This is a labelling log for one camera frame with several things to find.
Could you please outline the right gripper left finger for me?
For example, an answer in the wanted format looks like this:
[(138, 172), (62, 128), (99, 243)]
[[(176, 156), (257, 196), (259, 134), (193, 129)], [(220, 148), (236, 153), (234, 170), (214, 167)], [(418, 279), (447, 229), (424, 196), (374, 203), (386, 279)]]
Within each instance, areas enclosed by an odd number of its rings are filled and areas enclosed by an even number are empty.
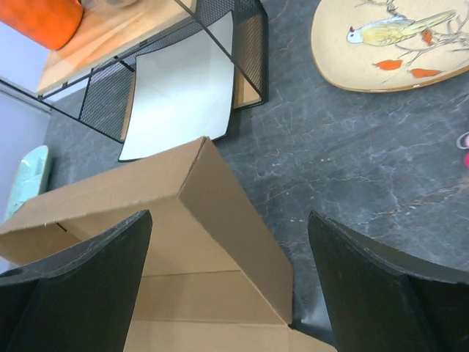
[(139, 211), (1, 274), (2, 351), (123, 351), (152, 232)]

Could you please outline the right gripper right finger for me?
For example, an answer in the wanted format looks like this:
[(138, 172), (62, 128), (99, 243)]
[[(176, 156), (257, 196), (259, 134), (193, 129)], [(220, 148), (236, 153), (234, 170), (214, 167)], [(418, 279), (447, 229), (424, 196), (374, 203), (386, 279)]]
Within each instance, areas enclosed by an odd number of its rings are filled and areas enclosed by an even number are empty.
[(414, 257), (316, 211), (308, 235), (330, 327), (291, 327), (338, 351), (467, 351), (468, 273)]

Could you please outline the brown cardboard box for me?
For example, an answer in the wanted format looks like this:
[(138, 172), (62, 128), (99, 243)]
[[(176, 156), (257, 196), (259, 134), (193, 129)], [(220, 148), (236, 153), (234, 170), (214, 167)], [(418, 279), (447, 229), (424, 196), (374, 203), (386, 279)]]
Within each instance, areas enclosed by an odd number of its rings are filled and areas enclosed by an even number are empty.
[(207, 138), (28, 200), (1, 226), (23, 265), (148, 210), (126, 351), (330, 351), (291, 328), (294, 271)]

